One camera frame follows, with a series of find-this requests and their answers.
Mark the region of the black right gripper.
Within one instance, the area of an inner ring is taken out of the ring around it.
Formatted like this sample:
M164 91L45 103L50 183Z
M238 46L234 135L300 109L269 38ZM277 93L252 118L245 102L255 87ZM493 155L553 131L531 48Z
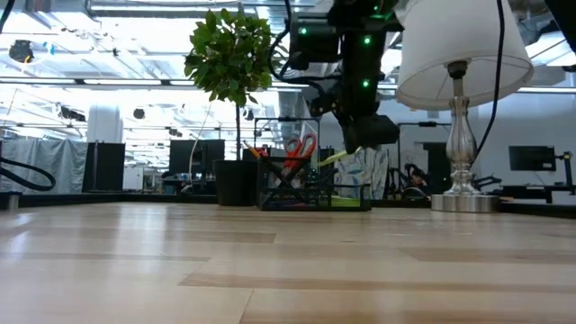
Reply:
M352 120L342 127L347 153L394 144L400 137L400 128L388 116L374 114L380 104L378 83L383 77L380 67L340 68L340 79L335 85L335 116L338 120Z

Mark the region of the thin green sticky note pad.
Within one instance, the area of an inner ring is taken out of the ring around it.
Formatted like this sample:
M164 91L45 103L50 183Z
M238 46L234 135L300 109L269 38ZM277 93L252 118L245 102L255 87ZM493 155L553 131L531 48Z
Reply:
M362 149L362 148L359 147L359 148L357 148L355 151L353 151L351 154L355 154L356 152L360 151L361 149ZM350 156L351 154L348 153L346 150L339 151L338 153L335 153L335 154L327 157L326 159L320 161L320 162L318 163L318 167L327 166L327 165L329 165L329 164L331 164L331 163L334 163L334 162L340 160L341 158Z

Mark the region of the red handled scissors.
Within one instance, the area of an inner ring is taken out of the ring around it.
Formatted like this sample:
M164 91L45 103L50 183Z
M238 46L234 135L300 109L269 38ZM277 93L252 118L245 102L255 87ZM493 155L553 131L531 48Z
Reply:
M308 132L301 138L292 138L285 145L286 160L283 162L283 178L290 175L296 167L309 160L317 147L317 137Z

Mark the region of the black mesh desk organizer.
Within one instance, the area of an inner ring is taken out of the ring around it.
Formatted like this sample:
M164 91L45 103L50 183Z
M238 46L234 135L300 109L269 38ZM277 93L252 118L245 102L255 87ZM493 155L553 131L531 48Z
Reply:
M269 157L257 162L256 202L262 211L270 212L367 212L371 201L361 194L360 207L332 207L331 197L341 196L333 182L335 168L320 173L306 160L283 178L286 157Z

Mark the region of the leaf print cloth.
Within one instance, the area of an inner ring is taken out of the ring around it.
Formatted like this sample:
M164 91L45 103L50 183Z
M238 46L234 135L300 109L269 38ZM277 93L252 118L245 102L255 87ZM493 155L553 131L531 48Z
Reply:
M363 148L336 162L334 183L346 198L381 200L387 183L389 158L386 149Z

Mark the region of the person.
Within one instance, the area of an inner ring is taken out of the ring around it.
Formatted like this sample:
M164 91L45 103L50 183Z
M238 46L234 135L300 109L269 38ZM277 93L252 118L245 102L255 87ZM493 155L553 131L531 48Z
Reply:
M428 175L415 164L408 163L405 170L409 176L410 185L418 188L428 186Z

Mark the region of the white shade silver table lamp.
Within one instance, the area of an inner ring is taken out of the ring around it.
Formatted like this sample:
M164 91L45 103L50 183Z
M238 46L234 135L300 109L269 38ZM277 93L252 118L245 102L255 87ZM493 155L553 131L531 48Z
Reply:
M409 0L396 90L400 103L451 113L446 156L452 185L431 196L438 212L491 213L496 196L473 187L478 155L468 110L515 93L534 73L508 0Z

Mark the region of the small black monitor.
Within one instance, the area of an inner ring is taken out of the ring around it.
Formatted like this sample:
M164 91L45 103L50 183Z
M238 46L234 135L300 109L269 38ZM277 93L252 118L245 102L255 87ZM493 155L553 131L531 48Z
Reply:
M509 146L512 171L555 171L556 155L552 146Z

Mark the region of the green potted tree black pot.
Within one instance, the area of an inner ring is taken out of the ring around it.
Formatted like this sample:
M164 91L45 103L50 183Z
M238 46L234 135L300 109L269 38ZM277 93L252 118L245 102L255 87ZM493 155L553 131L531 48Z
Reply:
M208 11L189 37L192 49L184 59L184 75L210 95L210 102L234 105L236 158L213 162L220 206L248 207L256 201L257 162L241 156L240 110L257 102L255 91L273 83L272 70L278 66L273 37L266 18L225 8Z

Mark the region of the large black monitor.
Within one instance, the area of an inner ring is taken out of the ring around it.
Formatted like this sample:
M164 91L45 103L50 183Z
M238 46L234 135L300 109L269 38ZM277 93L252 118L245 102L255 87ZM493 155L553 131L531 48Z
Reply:
M173 173L193 175L213 173L213 162L224 159L223 139L171 140L168 169Z

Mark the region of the black partition panel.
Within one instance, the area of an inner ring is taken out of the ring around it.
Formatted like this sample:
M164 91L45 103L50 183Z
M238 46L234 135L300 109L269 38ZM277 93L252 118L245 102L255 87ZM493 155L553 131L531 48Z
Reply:
M89 142L82 192L120 192L124 161L124 144Z

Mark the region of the gray curtain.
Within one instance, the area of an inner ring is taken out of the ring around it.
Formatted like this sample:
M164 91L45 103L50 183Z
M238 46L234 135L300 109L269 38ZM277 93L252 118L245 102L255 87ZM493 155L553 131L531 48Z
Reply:
M40 192L26 188L15 181L0 175L0 192L17 191L23 194L80 194L83 188L86 171L88 143L70 139L10 139L2 140L1 158L41 168L56 180L50 191ZM0 164L36 185L50 185L42 174L20 166Z

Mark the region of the black ceiling device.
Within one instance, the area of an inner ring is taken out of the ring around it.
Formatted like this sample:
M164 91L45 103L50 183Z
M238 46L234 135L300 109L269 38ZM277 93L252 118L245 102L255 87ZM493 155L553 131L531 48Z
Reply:
M29 64L34 61L32 42L30 40L16 40L8 51L9 57L23 64Z

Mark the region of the black aluminium table frame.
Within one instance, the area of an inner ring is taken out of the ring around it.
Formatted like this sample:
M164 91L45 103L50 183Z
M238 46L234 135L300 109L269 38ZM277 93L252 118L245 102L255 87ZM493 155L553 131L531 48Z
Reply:
M47 207L89 203L199 203L216 204L214 195L162 195L140 193L81 193L81 194L24 194L18 196L18 206ZM576 221L576 205L502 202L500 212Z

